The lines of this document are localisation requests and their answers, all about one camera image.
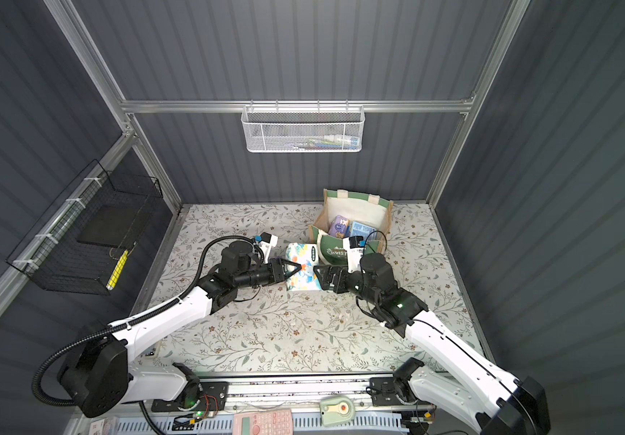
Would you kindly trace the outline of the cartoon printed tissue pack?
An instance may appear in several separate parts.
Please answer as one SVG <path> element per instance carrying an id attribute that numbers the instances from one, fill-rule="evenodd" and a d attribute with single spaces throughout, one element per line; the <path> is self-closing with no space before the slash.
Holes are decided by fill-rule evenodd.
<path id="1" fill-rule="evenodd" d="M 296 263 L 301 270 L 286 280 L 288 291 L 320 291 L 321 285 L 314 268 L 319 265 L 318 248 L 314 244 L 291 243 L 285 251 L 285 259 Z"/>

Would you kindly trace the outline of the purple toy camera front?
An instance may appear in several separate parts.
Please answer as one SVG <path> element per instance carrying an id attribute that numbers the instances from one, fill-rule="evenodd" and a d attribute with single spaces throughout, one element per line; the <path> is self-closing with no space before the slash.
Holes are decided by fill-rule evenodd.
<path id="1" fill-rule="evenodd" d="M 343 215 L 337 215 L 329 226 L 329 235 L 336 239 L 344 239 L 350 234 L 351 221 Z"/>

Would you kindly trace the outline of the light blue tissue pack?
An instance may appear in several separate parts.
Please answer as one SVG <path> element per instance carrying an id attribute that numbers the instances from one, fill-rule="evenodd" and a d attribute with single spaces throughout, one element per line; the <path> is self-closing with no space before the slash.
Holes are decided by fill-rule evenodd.
<path id="1" fill-rule="evenodd" d="M 365 240 L 370 240 L 371 234 L 375 231 L 376 229 L 372 226 L 358 221 L 352 221 L 349 226 L 349 237 L 363 237 Z"/>

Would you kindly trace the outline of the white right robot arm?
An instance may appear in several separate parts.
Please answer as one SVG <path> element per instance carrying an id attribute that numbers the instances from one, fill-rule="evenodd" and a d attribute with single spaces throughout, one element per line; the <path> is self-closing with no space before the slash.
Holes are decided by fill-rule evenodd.
<path id="1" fill-rule="evenodd" d="M 429 402 L 480 434 L 547 434 L 551 419 L 542 384 L 520 379 L 477 353 L 419 297 L 402 288 L 379 253 L 355 268 L 316 266 L 321 288 L 350 293 L 370 304 L 370 317 L 426 352 L 444 377 L 417 358 L 393 373 L 393 389 L 405 403 Z"/>

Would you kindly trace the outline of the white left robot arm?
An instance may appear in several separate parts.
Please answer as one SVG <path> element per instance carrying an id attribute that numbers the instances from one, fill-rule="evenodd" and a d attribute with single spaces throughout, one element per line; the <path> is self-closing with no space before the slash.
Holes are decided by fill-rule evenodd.
<path id="1" fill-rule="evenodd" d="M 234 302 L 242 287 L 281 284 L 303 267 L 285 258 L 266 260 L 254 241 L 234 237 L 220 262 L 186 291 L 103 331 L 91 330 L 65 355 L 57 375 L 71 404 L 98 417 L 125 402 L 172 401 L 196 377 L 183 365 L 145 371 L 134 363 L 158 341 Z"/>

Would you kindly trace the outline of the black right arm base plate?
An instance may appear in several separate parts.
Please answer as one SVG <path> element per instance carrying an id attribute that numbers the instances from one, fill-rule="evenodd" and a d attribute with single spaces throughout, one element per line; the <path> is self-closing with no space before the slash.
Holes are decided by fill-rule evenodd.
<path id="1" fill-rule="evenodd" d="M 407 402 L 399 397 L 392 376 L 376 376 L 368 380 L 366 394 L 370 396 L 372 404 L 376 407 L 409 406 L 416 402 Z"/>

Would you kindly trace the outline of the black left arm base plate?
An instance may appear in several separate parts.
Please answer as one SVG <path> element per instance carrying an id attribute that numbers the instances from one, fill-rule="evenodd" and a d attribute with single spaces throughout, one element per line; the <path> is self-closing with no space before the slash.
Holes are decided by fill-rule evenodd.
<path id="1" fill-rule="evenodd" d="M 218 413 L 225 409 L 228 390 L 228 382 L 201 382 L 199 386 L 189 384 L 176 400 L 154 400 L 150 410 L 153 413 Z"/>

